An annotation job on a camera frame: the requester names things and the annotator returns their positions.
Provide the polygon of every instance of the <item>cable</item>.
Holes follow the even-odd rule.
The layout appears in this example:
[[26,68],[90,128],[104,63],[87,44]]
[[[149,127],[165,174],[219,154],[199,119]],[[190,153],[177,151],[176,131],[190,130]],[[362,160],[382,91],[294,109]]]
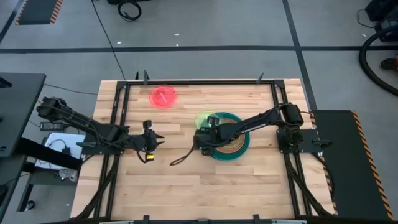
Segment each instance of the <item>cable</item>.
[[293,168],[292,161],[290,161],[290,157],[288,156],[288,159],[285,160],[286,164],[286,170],[288,175],[290,175],[295,183],[298,185],[304,196],[308,199],[314,210],[318,213],[319,216],[332,216],[328,211],[326,211],[322,205],[318,202],[318,200],[313,196],[311,191],[308,189],[308,187],[305,185],[304,182],[302,182],[301,178],[299,175],[297,175],[296,170]]
[[333,176],[331,175],[330,170],[329,170],[328,167],[326,166],[325,161],[323,161],[323,160],[318,156],[318,154],[316,154],[316,153],[312,153],[312,155],[324,166],[324,168],[325,168],[326,171],[328,172],[329,179],[330,179],[330,185],[331,185],[330,197],[331,197],[331,199],[334,199],[334,197],[335,197],[335,181],[333,180]]
[[362,26],[365,26],[365,27],[367,27],[367,28],[371,28],[371,29],[372,29],[372,28],[375,28],[377,25],[380,24],[381,21],[378,21],[374,26],[368,26],[368,25],[366,25],[366,24],[361,23],[361,22],[359,21],[359,12],[361,12],[362,10],[365,10],[365,8],[360,9],[360,10],[358,10],[358,11],[356,12],[356,22],[358,22],[359,25],[362,25]]
[[69,90],[69,89],[64,88],[64,87],[54,86],[54,85],[50,85],[50,84],[46,84],[46,83],[44,83],[44,85],[45,85],[45,86],[52,87],[52,88],[59,88],[59,89],[61,89],[61,90],[70,91],[70,92],[73,92],[73,93],[81,93],[81,94],[89,94],[89,95],[98,96],[98,94],[96,94],[96,93],[86,93],[86,92],[82,92],[82,91]]
[[189,150],[187,155],[185,155],[185,156],[183,156],[183,157],[181,157],[179,159],[174,160],[173,162],[170,163],[170,166],[175,166],[175,165],[178,165],[178,164],[182,163],[193,152],[194,149],[195,149],[195,147],[192,146],[192,148]]
[[29,120],[29,122],[30,122],[31,124],[33,124],[34,126],[38,127],[38,128],[40,127],[39,125],[37,125],[37,124],[31,122],[30,120]]
[[[131,16],[129,16],[129,14],[127,14],[126,12],[124,12],[124,11],[121,9],[122,6],[123,6],[124,4],[127,4],[127,3],[132,4],[133,6],[135,6],[135,7],[138,9],[138,15],[137,15],[136,17],[131,17]],[[141,17],[141,13],[142,13],[141,7],[138,5],[138,3],[136,3],[136,2],[133,1],[133,0],[123,0],[123,1],[121,1],[121,2],[118,4],[118,12],[119,12],[120,17],[122,17],[122,19],[124,19],[125,21],[128,21],[128,22],[136,21],[138,18]]]
[[64,148],[66,148],[67,147],[67,144],[66,144],[66,142],[64,141],[64,140],[62,140],[62,139],[56,139],[56,140],[54,140],[54,141],[52,141],[50,144],[49,144],[49,147],[53,144],[53,143],[55,143],[55,142],[57,142],[57,141],[61,141],[61,142],[63,142],[63,145],[65,146]]
[[139,154],[139,151],[137,151],[137,156],[138,156],[138,159],[141,161],[141,162],[143,162],[143,163],[147,163],[148,161],[145,161],[143,158],[142,158],[142,156]]
[[103,195],[105,189],[107,188],[108,184],[111,182],[111,180],[117,174],[117,172],[118,172],[118,168],[117,167],[118,167],[118,164],[115,161],[113,161],[112,166],[111,166],[111,170],[108,172],[108,174],[105,177],[104,182],[101,184],[101,186],[98,187],[98,190],[94,194],[93,198],[90,200],[88,205],[83,209],[83,211],[79,215],[77,215],[75,218],[73,218],[73,219],[79,220],[79,219],[82,219],[82,218],[88,218],[90,216],[90,213],[93,211],[95,205],[98,203],[98,201],[102,197],[102,195]]
[[120,72],[122,73],[123,79],[125,80],[126,77],[124,76],[124,72],[123,72],[122,66],[120,66],[119,60],[118,60],[118,58],[117,58],[117,56],[116,56],[116,54],[115,54],[115,52],[114,52],[114,49],[113,49],[111,39],[109,39],[108,33],[106,33],[106,30],[105,30],[105,28],[104,28],[104,25],[102,24],[100,15],[98,15],[97,8],[95,8],[94,0],[91,0],[91,3],[93,4],[95,14],[96,14],[97,17],[98,17],[99,23],[101,24],[101,27],[102,27],[102,29],[104,30],[105,36],[106,36],[106,38],[108,39],[108,42],[109,42],[109,44],[110,44],[110,46],[111,46],[111,48],[112,48],[113,56],[114,56],[114,58],[116,59],[116,62],[118,63],[118,66],[119,66],[119,68],[120,68]]
[[365,43],[362,45],[361,50],[359,51],[359,64],[363,72],[379,87],[392,93],[395,96],[398,96],[398,89],[381,80],[370,68],[368,62],[366,61],[366,52],[368,51],[369,46],[380,36],[398,30],[398,25],[390,26],[386,29],[383,29],[375,34],[373,34]]

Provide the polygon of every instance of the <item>black desk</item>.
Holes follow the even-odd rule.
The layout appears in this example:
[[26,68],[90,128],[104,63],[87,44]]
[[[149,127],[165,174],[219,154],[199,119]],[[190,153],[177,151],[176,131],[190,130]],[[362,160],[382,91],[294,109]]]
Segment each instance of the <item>black desk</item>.
[[[12,156],[25,130],[30,114],[42,91],[45,75],[29,73],[0,73],[12,88],[0,88],[0,184],[20,176],[27,159],[26,155]],[[0,206],[0,220],[2,220],[18,178],[7,184],[8,192]]]
[[0,88],[0,116],[2,117],[0,122],[0,185],[6,184],[8,188],[6,197],[0,204],[1,221],[22,171],[30,172],[33,175],[29,178],[18,211],[24,210],[30,191],[35,184],[34,180],[43,179],[46,175],[54,173],[54,170],[46,169],[37,173],[38,168],[34,163],[26,161],[28,156],[75,170],[80,168],[81,160],[22,137],[30,114],[42,91],[45,75],[0,73],[0,77],[12,83],[11,88]]

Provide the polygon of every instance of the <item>gray floor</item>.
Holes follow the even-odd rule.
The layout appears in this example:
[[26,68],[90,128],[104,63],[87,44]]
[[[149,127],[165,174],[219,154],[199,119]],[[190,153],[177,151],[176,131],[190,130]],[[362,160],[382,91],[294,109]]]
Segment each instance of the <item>gray floor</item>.
[[[372,29],[356,23],[356,11],[369,0],[289,0],[302,46],[360,46]],[[0,1],[0,29],[17,0]],[[116,6],[95,2],[114,47],[220,45],[293,46],[280,0],[152,0],[142,2],[142,17],[125,22]],[[361,20],[369,22],[362,14]],[[375,41],[373,45],[384,45]],[[0,49],[109,47],[90,0],[64,0],[54,25],[10,26]],[[155,78],[301,78],[294,51],[118,52],[126,78],[146,69]],[[398,139],[395,137],[398,98],[386,93],[362,72],[358,52],[304,52],[318,109],[356,110],[393,214],[398,216]],[[396,73],[380,71],[378,63],[395,52],[369,52],[370,66],[398,87]],[[101,80],[122,79],[112,53],[0,54],[0,72],[45,73],[46,83],[96,92]],[[65,99],[75,110],[91,115],[96,98],[45,87],[43,96]],[[41,119],[33,113],[31,121]],[[40,142],[48,133],[28,124],[24,136]],[[23,189],[21,178],[15,195]],[[16,212],[12,199],[3,223],[43,223],[69,217],[73,187],[34,188],[37,208]]]

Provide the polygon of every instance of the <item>teal plate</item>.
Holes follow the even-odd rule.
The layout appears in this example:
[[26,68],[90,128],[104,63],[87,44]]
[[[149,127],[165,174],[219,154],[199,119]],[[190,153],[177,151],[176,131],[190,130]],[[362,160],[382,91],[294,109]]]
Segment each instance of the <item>teal plate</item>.
[[[227,113],[220,112],[213,114],[214,116],[220,119],[220,123],[237,123],[242,121],[239,117]],[[207,124],[207,120],[204,120],[202,126]],[[213,154],[213,158],[221,160],[221,161],[231,161],[237,159],[242,156],[249,147],[250,143],[250,134],[241,134],[235,141],[224,147],[216,148],[216,151]]]

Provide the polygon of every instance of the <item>red object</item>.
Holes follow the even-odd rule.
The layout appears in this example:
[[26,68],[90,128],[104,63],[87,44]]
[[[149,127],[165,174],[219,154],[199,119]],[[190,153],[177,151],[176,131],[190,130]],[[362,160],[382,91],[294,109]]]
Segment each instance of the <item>red object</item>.
[[154,88],[150,95],[149,100],[156,108],[170,108],[176,99],[174,88],[170,86],[158,86]]

